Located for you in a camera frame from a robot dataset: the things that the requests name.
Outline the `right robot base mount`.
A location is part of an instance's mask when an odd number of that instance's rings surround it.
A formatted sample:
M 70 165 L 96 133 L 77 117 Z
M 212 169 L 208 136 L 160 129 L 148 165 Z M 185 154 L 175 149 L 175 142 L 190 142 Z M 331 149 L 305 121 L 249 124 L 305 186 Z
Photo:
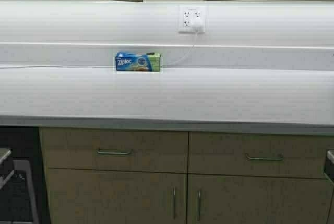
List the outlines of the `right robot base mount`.
M 333 154 L 333 149 L 329 149 L 326 152 L 325 164 L 324 164 L 324 174 L 331 183 L 334 183 L 334 154 Z

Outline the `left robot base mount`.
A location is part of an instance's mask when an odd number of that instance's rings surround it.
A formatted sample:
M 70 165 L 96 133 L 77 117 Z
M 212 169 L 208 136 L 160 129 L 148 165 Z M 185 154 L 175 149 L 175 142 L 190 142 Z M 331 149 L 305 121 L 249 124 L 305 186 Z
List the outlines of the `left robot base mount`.
M 0 189 L 2 189 L 11 179 L 15 171 L 12 151 L 9 148 L 1 148 L 0 164 L 1 164 Z

